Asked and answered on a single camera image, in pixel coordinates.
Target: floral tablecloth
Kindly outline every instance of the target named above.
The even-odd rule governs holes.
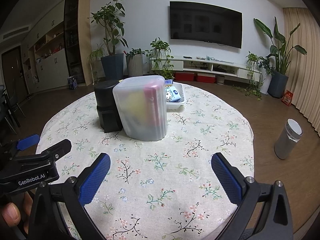
[[[72,149],[57,161],[60,179],[78,176],[99,153],[111,168],[85,208],[106,239],[201,239],[236,209],[211,169],[221,152],[242,174],[253,176],[253,133],[248,121],[217,96],[183,85],[187,102],[168,112],[168,133],[157,142],[105,134],[94,93],[53,116],[44,127],[37,153],[67,138]],[[79,239],[65,205],[62,212]]]

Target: air conditioning vent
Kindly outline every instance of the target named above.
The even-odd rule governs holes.
[[[6,33],[6,34],[3,35],[3,40],[8,38],[8,37],[10,37],[10,36],[14,36],[14,35],[17,35],[17,34],[22,33],[22,32],[27,32],[28,30],[29,30],[29,26],[21,28],[21,29],[18,29],[18,30],[15,30],[13,32]]]

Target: metal screw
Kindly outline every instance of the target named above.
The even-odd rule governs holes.
[[[74,176],[72,176],[72,177],[69,177],[68,179],[67,179],[67,182],[68,183],[74,183],[75,181],[76,181],[76,177],[74,177]]]
[[[254,178],[253,177],[248,176],[248,177],[245,178],[245,180],[247,182],[249,182],[249,183],[254,183]]]
[[[277,184],[278,187],[282,187],[282,186],[283,186],[283,183],[282,183],[282,181],[280,181],[280,180],[277,180],[277,181],[276,181],[276,184]]]
[[[45,181],[41,181],[41,182],[39,183],[39,187],[44,187],[46,184],[47,184],[47,183],[46,183]]]

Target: wooden floor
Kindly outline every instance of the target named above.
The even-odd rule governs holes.
[[[320,138],[311,124],[294,107],[287,107],[279,99],[263,96],[246,97],[244,93],[231,86],[186,82],[217,95],[236,108],[249,122],[254,133],[254,177],[258,182],[272,184],[281,180],[286,188],[292,218],[293,229],[297,231],[320,205]],[[9,129],[0,134],[1,143],[9,139],[24,138],[41,131],[46,122],[58,111],[93,91],[92,86],[79,87],[76,90],[56,90],[42,93],[31,98],[22,106],[24,118],[18,111],[21,128],[14,136]],[[303,136],[290,156],[280,160],[274,153],[273,145],[279,137],[288,118],[296,120],[303,129]],[[28,153],[35,152],[35,147]],[[254,225],[261,205],[257,206],[250,226]]]

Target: fingernail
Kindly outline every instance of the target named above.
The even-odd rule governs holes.
[[[18,212],[17,212],[15,206],[14,206],[12,203],[10,203],[10,204],[8,205],[8,207],[7,207],[7,213],[8,213],[8,215],[11,217],[12,220],[17,220],[18,217],[19,217]]]

